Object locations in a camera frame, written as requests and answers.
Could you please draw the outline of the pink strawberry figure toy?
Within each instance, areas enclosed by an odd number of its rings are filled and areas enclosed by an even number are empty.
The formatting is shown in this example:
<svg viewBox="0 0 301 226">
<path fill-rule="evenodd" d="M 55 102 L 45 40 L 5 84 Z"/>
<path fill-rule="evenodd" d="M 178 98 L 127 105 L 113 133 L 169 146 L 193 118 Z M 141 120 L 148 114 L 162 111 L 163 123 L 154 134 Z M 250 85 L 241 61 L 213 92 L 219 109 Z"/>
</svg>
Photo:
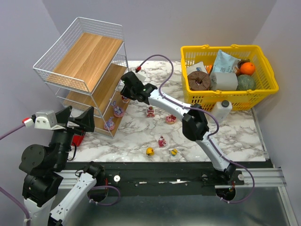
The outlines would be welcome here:
<svg viewBox="0 0 301 226">
<path fill-rule="evenodd" d="M 165 147 L 167 145 L 166 140 L 164 139 L 163 136 L 160 136 L 160 138 L 158 140 L 158 145 L 159 145 L 159 147 Z"/>
</svg>

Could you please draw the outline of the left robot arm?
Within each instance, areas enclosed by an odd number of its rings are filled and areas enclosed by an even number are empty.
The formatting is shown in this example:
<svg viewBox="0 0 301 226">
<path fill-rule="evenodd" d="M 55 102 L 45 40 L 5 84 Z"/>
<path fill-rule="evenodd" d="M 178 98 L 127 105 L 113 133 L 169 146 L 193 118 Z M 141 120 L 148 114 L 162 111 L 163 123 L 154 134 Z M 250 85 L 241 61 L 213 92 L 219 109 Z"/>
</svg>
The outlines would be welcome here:
<svg viewBox="0 0 301 226">
<path fill-rule="evenodd" d="M 78 117 L 71 117 L 72 106 L 55 113 L 39 111 L 25 120 L 35 129 L 53 132 L 48 146 L 32 144 L 22 154 L 19 169 L 27 175 L 22 196 L 32 226 L 64 226 L 72 212 L 97 184 L 104 181 L 104 167 L 90 162 L 83 168 L 77 183 L 53 209 L 51 208 L 63 180 L 59 173 L 65 169 L 74 135 L 95 130 L 94 107 Z"/>
</svg>

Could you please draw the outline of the red strawberry cake toy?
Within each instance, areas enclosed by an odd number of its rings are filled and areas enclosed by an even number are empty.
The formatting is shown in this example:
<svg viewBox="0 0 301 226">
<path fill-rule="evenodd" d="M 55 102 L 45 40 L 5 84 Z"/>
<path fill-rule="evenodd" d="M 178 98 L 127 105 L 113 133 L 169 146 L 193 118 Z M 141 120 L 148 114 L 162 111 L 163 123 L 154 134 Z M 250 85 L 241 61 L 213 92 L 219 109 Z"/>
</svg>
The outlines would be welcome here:
<svg viewBox="0 0 301 226">
<path fill-rule="evenodd" d="M 148 117 L 148 118 L 153 118 L 153 117 L 155 117 L 155 111 L 154 111 L 154 108 L 153 108 L 153 106 L 149 106 L 148 108 L 147 108 L 147 114 L 146 114 L 146 116 Z"/>
</svg>

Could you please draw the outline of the purple bunny pink donut toy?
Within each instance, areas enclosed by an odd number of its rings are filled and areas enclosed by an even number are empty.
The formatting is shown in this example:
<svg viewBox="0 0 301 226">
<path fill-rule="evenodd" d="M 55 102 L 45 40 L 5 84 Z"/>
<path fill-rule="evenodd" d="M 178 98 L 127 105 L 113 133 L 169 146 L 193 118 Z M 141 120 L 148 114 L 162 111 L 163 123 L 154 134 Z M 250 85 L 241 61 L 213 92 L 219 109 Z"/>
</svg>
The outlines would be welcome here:
<svg viewBox="0 0 301 226">
<path fill-rule="evenodd" d="M 103 128 L 107 131 L 112 131 L 114 128 L 115 128 L 115 123 L 113 121 L 114 119 L 114 116 L 113 117 L 110 117 L 108 119 L 108 121 L 106 121 L 106 123 L 104 124 Z"/>
</svg>

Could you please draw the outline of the purple figure orange donut toy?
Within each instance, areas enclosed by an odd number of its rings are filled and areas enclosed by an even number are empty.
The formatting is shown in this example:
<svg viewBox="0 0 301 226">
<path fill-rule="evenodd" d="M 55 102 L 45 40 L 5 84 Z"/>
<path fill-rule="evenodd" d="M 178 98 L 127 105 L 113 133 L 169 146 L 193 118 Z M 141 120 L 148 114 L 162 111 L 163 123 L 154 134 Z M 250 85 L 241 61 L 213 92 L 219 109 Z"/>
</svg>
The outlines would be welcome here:
<svg viewBox="0 0 301 226">
<path fill-rule="evenodd" d="M 122 102 L 125 104 L 130 102 L 130 99 L 125 96 L 122 96 L 121 98 L 122 98 Z"/>
</svg>

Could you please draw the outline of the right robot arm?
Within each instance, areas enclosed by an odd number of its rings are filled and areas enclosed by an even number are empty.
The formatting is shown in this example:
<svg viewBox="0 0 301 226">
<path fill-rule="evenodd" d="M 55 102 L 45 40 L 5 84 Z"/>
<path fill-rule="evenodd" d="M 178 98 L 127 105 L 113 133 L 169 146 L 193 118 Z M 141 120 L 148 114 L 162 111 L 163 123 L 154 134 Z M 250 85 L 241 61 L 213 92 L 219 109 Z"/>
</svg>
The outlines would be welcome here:
<svg viewBox="0 0 301 226">
<path fill-rule="evenodd" d="M 121 81 L 124 83 L 121 91 L 123 96 L 163 109 L 180 120 L 183 135 L 202 148 L 217 171 L 218 177 L 226 181 L 232 180 L 236 166 L 225 157 L 209 132 L 205 115 L 212 116 L 210 113 L 203 110 L 199 104 L 186 104 L 163 93 L 161 88 L 155 85 L 143 84 L 134 72 L 125 73 Z"/>
</svg>

